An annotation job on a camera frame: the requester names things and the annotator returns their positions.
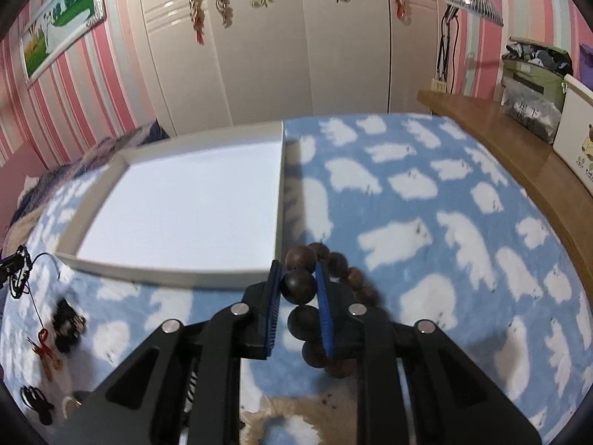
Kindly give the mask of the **white shallow tray box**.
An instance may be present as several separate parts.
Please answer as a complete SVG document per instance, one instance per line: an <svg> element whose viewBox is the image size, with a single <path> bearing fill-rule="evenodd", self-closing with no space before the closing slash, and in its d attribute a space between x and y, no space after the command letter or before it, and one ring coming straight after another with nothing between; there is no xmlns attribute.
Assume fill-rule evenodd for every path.
<svg viewBox="0 0 593 445"><path fill-rule="evenodd" d="M107 278L245 288L281 256L284 122L194 133L116 154L56 256Z"/></svg>

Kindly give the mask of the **white wall socket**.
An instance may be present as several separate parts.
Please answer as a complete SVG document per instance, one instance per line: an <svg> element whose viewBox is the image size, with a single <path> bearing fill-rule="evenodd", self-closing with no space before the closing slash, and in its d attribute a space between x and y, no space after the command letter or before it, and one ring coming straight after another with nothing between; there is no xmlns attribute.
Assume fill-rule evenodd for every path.
<svg viewBox="0 0 593 445"><path fill-rule="evenodd" d="M431 92L440 92L446 93L447 92L447 82L439 78L432 78L430 83L430 90Z"/></svg>

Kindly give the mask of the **blue polar bear blanket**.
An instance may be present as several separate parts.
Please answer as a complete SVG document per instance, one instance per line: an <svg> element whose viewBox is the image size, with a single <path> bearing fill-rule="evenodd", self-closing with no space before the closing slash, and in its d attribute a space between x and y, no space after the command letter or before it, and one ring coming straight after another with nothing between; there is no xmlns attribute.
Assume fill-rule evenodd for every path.
<svg viewBox="0 0 593 445"><path fill-rule="evenodd" d="M552 442L592 386L592 314L552 227L503 166L451 119L416 113L295 119L285 126L284 247L320 242L361 269L399 323L431 319ZM52 254L93 170L62 186L27 246L29 285L54 309L52 383L28 338L28 293L6 299L1 365L60 405L96 388L166 319L198 323L237 290L180 289L74 271Z"/></svg>

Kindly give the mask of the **framed landscape picture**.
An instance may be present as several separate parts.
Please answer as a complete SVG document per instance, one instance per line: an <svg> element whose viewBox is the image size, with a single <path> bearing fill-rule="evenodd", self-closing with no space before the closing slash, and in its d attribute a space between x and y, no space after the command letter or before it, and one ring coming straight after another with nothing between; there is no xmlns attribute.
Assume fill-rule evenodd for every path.
<svg viewBox="0 0 593 445"><path fill-rule="evenodd" d="M103 0L46 0L20 35L28 88L58 56L106 19Z"/></svg>

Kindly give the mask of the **red cord gold clasp charm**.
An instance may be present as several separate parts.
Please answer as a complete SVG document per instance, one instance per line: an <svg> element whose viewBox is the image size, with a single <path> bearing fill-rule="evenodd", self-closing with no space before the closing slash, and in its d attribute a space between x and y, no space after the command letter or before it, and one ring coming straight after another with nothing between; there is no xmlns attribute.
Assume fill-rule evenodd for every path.
<svg viewBox="0 0 593 445"><path fill-rule="evenodd" d="M33 339L28 338L31 350L40 360L44 380L52 383L58 372L63 368L61 354L55 347L55 330L53 328L54 309L48 304L39 306L34 298L34 293L27 287L34 314L38 320L38 333Z"/></svg>

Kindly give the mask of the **cream wardrobe with ornaments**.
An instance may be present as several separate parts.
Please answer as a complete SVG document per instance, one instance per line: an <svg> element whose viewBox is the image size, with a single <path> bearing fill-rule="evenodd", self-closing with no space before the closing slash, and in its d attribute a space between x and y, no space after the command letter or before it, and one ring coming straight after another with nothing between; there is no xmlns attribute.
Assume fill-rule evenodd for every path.
<svg viewBox="0 0 593 445"><path fill-rule="evenodd" d="M127 0L173 136L334 113L420 111L444 0Z"/></svg>

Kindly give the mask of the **wooden headboard shelf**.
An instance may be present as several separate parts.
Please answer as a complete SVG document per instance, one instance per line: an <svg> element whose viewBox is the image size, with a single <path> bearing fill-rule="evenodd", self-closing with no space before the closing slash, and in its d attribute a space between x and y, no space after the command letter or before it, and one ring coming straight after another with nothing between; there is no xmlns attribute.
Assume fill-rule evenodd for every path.
<svg viewBox="0 0 593 445"><path fill-rule="evenodd" d="M592 196L551 145L487 99L421 89L417 100L483 144L527 191L559 236L592 297Z"/></svg>

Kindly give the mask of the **silver plastic bag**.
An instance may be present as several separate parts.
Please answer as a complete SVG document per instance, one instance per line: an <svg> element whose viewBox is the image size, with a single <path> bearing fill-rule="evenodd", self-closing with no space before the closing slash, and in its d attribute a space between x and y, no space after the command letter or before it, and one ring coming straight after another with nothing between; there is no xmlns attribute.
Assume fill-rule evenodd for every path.
<svg viewBox="0 0 593 445"><path fill-rule="evenodd" d="M503 112L547 144L554 143L561 112L541 93L511 78L503 78Z"/></svg>

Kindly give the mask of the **cream flower hair scrunchie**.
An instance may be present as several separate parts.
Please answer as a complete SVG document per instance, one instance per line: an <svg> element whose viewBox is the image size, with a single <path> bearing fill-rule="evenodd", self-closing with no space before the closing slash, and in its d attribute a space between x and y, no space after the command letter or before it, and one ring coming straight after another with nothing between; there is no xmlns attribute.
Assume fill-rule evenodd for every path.
<svg viewBox="0 0 593 445"><path fill-rule="evenodd" d="M316 401L309 398L262 397L256 412L241 411L241 444L260 444L268 425L280 422L298 444L322 444L323 422Z"/></svg>

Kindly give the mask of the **purple patchwork quilt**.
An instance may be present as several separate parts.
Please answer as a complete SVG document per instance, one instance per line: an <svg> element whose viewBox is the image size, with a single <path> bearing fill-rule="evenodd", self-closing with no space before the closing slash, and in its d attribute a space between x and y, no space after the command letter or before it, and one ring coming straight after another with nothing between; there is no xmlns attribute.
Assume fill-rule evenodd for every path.
<svg viewBox="0 0 593 445"><path fill-rule="evenodd" d="M1 249L5 254L24 244L52 196L66 183L107 164L117 152L169 139L155 121L113 138L107 137L91 147L80 158L59 165L39 177L24 175L15 202L1 205L10 220L1 219Z"/></svg>

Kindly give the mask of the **green storage box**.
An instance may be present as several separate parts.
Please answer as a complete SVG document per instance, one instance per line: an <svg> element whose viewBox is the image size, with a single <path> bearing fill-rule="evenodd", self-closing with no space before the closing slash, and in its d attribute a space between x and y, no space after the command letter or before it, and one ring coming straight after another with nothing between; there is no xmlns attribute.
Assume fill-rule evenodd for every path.
<svg viewBox="0 0 593 445"><path fill-rule="evenodd" d="M573 61L567 50L529 40L511 37L501 57L504 78L515 80L538 92L558 111L566 97L565 76L573 75Z"/></svg>

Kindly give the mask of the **white bear picture box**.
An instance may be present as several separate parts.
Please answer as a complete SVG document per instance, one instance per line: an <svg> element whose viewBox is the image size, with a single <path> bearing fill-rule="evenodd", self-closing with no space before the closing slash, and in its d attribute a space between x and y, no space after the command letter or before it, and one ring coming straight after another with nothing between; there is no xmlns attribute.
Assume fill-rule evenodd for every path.
<svg viewBox="0 0 593 445"><path fill-rule="evenodd" d="M572 75L564 77L564 88L565 102L553 149L592 193L592 90Z"/></svg>

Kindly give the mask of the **white caged desk lamp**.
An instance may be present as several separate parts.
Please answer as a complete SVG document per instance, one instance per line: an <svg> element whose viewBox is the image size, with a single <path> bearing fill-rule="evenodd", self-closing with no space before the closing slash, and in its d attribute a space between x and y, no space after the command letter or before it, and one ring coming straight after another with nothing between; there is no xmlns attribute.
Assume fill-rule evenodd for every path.
<svg viewBox="0 0 593 445"><path fill-rule="evenodd" d="M448 83L451 47L455 41L450 43L450 24L457 18L459 10L463 10L473 16L494 23L498 27L504 26L504 18L501 10L497 8L494 0L445 0L445 10L439 24L439 43L435 76L438 82Z"/></svg>

